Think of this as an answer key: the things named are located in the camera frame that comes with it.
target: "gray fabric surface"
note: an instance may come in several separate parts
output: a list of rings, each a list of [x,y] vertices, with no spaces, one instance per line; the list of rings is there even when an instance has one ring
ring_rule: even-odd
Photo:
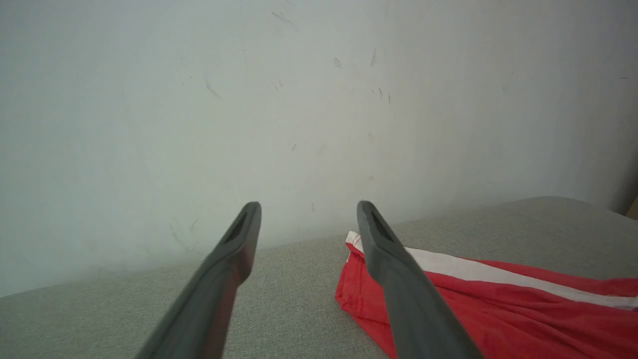
[[[594,278],[636,277],[638,224],[539,197],[393,226],[407,247]],[[235,301],[225,358],[383,358],[334,299],[345,234],[258,251]],[[0,358],[131,358],[197,266],[0,298]]]

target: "red fabric with white stripe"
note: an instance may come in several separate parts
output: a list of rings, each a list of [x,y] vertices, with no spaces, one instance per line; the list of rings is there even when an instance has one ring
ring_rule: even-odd
[[[352,253],[341,272],[336,300],[395,358],[383,289],[367,272],[359,238],[348,235],[346,245]],[[418,250],[410,251],[418,257]],[[534,287],[459,279],[440,273],[440,268],[439,273],[426,270],[486,358],[638,358],[638,279],[593,280],[518,264],[454,260],[454,273],[464,263],[482,263],[504,275],[540,279],[543,288],[559,284],[566,287],[560,293],[573,289],[594,296],[591,302],[577,302]],[[428,266],[417,262],[422,269]]]

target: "wall stain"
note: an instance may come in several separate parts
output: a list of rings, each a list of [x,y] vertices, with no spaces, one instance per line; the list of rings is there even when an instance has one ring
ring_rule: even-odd
[[[376,48],[372,52],[372,61],[370,61],[370,67],[374,66],[375,64],[376,64]]]
[[[215,96],[216,98],[221,98],[219,97],[217,92],[215,92],[215,90],[212,89],[211,83],[208,81],[208,79],[206,79],[206,88],[208,89],[208,92],[210,92],[213,96]]]
[[[198,221],[198,220],[199,220],[199,218],[198,218],[198,219],[196,219],[196,220],[193,222],[193,224],[191,224],[191,227],[189,228],[189,230],[190,230],[191,232],[193,231],[193,228],[195,227],[195,224],[197,223],[197,221]]]
[[[294,22],[286,19],[286,17],[283,15],[283,12],[279,12],[279,13],[275,13],[274,11],[271,11],[272,16],[276,17],[277,19],[279,19],[280,21],[282,21],[284,24],[288,24],[293,26],[294,28],[297,28],[297,26],[295,25]]]

